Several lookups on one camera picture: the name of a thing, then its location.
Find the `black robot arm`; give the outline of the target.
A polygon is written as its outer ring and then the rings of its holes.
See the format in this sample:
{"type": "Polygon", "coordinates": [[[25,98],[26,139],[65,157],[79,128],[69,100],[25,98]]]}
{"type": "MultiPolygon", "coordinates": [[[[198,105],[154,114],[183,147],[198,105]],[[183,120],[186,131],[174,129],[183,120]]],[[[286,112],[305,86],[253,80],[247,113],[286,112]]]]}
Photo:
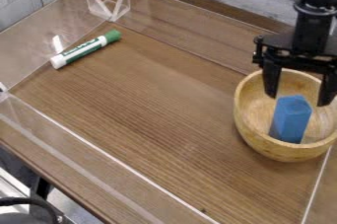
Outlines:
{"type": "Polygon", "coordinates": [[[337,37],[330,35],[337,0],[294,0],[293,9],[293,31],[254,38],[253,62],[262,68],[265,93],[271,98],[283,68],[321,74],[317,105],[323,107],[337,97],[337,37]]]}

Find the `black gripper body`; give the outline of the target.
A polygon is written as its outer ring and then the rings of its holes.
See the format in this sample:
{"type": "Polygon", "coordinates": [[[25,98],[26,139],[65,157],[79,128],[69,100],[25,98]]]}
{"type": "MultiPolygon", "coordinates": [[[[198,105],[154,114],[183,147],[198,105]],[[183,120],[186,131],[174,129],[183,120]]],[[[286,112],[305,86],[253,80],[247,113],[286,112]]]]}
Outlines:
{"type": "Polygon", "coordinates": [[[321,51],[291,47],[291,33],[254,37],[253,62],[262,68],[287,68],[317,74],[337,73],[337,37],[321,51]]]}

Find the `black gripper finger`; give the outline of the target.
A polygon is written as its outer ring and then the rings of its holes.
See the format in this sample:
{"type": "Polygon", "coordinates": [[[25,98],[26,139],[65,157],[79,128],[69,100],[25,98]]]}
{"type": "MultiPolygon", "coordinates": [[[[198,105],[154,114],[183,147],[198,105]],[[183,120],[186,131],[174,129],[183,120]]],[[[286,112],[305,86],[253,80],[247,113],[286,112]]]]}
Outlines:
{"type": "Polygon", "coordinates": [[[262,77],[263,77],[265,93],[270,98],[274,98],[278,92],[281,67],[267,59],[263,62],[262,77]]]}
{"type": "Polygon", "coordinates": [[[329,72],[323,75],[317,105],[319,107],[329,106],[337,96],[337,71],[329,72]]]}

